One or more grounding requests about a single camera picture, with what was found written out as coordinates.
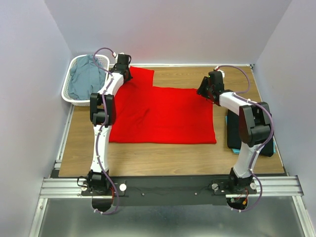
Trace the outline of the red t shirt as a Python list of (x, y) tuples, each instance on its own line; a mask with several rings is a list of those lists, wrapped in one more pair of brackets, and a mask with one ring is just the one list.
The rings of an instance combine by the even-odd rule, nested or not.
[(154, 71), (130, 67), (115, 95), (112, 143), (215, 144), (213, 104), (194, 88), (157, 87)]

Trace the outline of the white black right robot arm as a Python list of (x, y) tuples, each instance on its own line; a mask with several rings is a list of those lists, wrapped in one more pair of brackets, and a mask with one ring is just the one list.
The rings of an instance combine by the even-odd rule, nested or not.
[(210, 99), (238, 115), (238, 133), (241, 149), (223, 188), (237, 194), (252, 183), (255, 162), (263, 147), (272, 139), (274, 124), (269, 105), (245, 99), (231, 90), (224, 89), (223, 73), (213, 70), (204, 77), (197, 94)]

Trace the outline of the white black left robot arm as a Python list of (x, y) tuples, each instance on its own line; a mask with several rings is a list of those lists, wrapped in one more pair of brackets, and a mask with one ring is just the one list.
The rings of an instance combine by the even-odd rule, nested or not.
[(90, 96), (90, 120), (94, 131), (94, 149), (86, 185), (96, 196), (114, 192), (114, 184), (109, 179), (108, 145), (112, 126), (116, 121), (115, 95), (124, 83), (132, 79), (130, 72), (131, 56), (120, 53), (110, 70), (105, 70), (106, 80), (99, 92)]

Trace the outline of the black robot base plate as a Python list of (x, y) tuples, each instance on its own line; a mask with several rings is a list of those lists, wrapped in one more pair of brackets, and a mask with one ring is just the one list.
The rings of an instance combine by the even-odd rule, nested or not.
[(107, 179), (92, 174), (80, 185), (93, 208), (119, 206), (226, 205), (244, 209), (243, 201), (256, 194), (252, 177), (236, 181), (231, 175), (121, 176)]

